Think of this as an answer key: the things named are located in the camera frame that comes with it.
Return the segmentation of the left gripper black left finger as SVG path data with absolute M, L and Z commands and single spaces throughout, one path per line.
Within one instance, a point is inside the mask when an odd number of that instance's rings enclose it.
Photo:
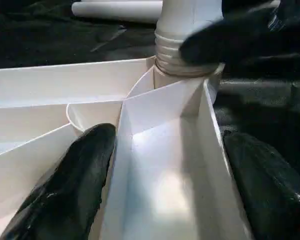
M 2 240 L 86 240 L 102 203 L 116 127 L 87 129 L 36 183 Z

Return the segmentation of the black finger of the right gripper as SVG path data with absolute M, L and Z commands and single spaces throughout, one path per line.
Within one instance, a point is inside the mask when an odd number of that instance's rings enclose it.
M 233 11 L 190 35 L 180 46 L 189 65 L 300 56 L 300 0 L 269 0 Z

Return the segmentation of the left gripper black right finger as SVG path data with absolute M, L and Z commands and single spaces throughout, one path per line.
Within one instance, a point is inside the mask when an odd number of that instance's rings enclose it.
M 271 145 L 238 131 L 223 143 L 257 240 L 300 240 L 300 174 Z

